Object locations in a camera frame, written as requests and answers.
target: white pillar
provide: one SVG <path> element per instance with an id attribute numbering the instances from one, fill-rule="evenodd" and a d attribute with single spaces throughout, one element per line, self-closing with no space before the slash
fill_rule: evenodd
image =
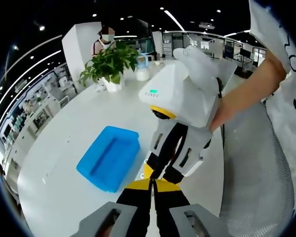
<path id="1" fill-rule="evenodd" d="M 160 54 L 160 57 L 162 57 L 163 55 L 162 32 L 161 31 L 152 32 L 152 38 L 153 38 L 156 52 Z"/>
<path id="2" fill-rule="evenodd" d="M 98 39 L 101 28 L 101 22 L 76 24 L 62 39 L 68 69 L 78 93 L 84 90 L 78 82 L 80 73 L 84 64 L 92 58 L 92 44 Z"/>

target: white sleeve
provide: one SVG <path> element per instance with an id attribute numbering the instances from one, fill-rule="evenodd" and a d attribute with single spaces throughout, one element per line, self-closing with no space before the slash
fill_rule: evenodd
<path id="1" fill-rule="evenodd" d="M 274 56 L 280 60 L 286 73 L 291 71 L 290 62 L 285 50 L 283 38 L 285 31 L 269 12 L 254 0 L 249 0 L 251 28 L 250 34 L 262 43 Z"/>

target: white flower pot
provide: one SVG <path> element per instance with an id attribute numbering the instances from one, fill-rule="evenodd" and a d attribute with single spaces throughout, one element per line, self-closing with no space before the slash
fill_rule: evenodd
<path id="1" fill-rule="evenodd" d="M 125 78 L 123 75 L 120 75 L 120 82 L 119 84 L 115 84 L 113 82 L 108 82 L 105 80 L 105 78 L 101 78 L 101 80 L 104 82 L 108 92 L 115 92 L 118 90 L 121 90 L 123 87 L 125 87 Z"/>

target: human hand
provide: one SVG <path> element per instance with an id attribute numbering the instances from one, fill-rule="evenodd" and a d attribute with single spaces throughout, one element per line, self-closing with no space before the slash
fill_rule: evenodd
<path id="1" fill-rule="evenodd" d="M 215 117 L 210 125 L 210 131 L 214 132 L 218 127 L 222 126 L 225 122 L 233 119 L 235 112 L 228 106 L 224 98 L 220 99 L 220 104 L 216 111 Z"/>

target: human arm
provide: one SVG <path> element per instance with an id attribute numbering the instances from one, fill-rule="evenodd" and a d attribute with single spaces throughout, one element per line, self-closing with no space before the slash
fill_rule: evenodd
<path id="1" fill-rule="evenodd" d="M 101 43 L 96 41 L 93 45 L 92 45 L 92 57 L 96 57 L 98 56 L 99 52 L 102 50 L 102 46 Z"/>
<path id="2" fill-rule="evenodd" d="M 286 72 L 281 62 L 267 50 L 265 60 L 254 73 L 221 99 L 210 130 L 216 130 L 238 112 L 272 94 L 285 77 Z"/>

